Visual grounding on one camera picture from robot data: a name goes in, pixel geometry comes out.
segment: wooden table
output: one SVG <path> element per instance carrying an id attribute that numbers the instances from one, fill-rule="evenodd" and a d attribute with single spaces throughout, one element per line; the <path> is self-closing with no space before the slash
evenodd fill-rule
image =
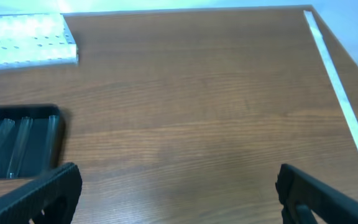
<path id="1" fill-rule="evenodd" d="M 79 67 L 0 75 L 70 113 L 74 223 L 280 223 L 289 163 L 358 200 L 358 152 L 303 9 L 67 17 Z M 316 19 L 358 118 L 358 68 Z M 0 195 L 28 180 L 0 180 Z"/>

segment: wood grain surface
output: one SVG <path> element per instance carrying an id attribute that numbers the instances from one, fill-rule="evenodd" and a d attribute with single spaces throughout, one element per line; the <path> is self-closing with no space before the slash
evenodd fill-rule
<path id="1" fill-rule="evenodd" d="M 358 200 L 358 152 L 303 8 L 67 17 L 80 65 L 0 75 L 0 105 L 69 112 L 74 223 L 281 223 L 282 163 Z M 358 118 L 358 68 L 316 19 Z"/>

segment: brown tabletop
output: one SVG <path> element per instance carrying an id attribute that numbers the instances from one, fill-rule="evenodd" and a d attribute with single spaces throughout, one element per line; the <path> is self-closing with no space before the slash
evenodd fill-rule
<path id="1" fill-rule="evenodd" d="M 66 17 L 78 67 L 0 75 L 69 111 L 74 223 L 280 223 L 289 163 L 358 200 L 358 152 L 302 9 Z M 316 15 L 358 118 L 358 68 Z M 0 180 L 0 195 L 28 180 Z"/>

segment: tray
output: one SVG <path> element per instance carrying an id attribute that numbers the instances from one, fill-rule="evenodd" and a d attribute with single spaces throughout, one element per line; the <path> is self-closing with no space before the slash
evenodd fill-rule
<path id="1" fill-rule="evenodd" d="M 0 179 L 57 166 L 65 120 L 56 105 L 0 106 Z"/>

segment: black tray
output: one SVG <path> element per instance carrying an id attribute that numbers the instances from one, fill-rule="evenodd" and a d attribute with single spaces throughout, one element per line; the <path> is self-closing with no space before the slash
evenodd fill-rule
<path id="1" fill-rule="evenodd" d="M 18 132 L 25 117 L 31 119 L 28 138 L 21 144 L 22 147 L 16 147 L 20 145 L 17 144 Z M 2 122 L 10 122 L 11 125 L 12 121 L 14 126 L 8 134 L 0 134 L 3 138 L 0 138 L 3 142 L 0 142 L 0 179 L 33 177 L 56 167 L 65 133 L 65 121 L 59 108 L 55 105 L 0 106 L 0 126 Z M 23 156 L 13 156 L 13 159 L 12 155 L 18 155 L 14 154 L 18 151 L 14 148 L 23 149 Z M 9 175 L 8 168 L 13 167 L 11 164 L 15 161 L 21 161 L 18 163 L 20 170 Z"/>

